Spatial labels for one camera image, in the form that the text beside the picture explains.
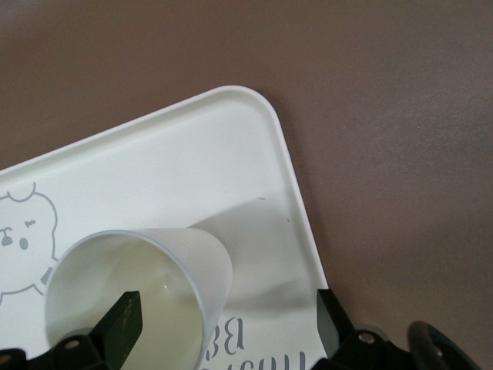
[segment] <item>dog ear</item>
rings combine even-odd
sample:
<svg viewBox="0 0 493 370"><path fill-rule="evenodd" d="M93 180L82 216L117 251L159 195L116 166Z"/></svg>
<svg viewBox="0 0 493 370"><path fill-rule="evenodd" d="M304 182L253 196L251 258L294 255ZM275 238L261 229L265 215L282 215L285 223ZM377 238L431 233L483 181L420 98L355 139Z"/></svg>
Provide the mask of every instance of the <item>dog ear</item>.
<svg viewBox="0 0 493 370"><path fill-rule="evenodd" d="M16 185L7 192L7 196L15 202L24 202L36 192L36 183Z"/></svg>

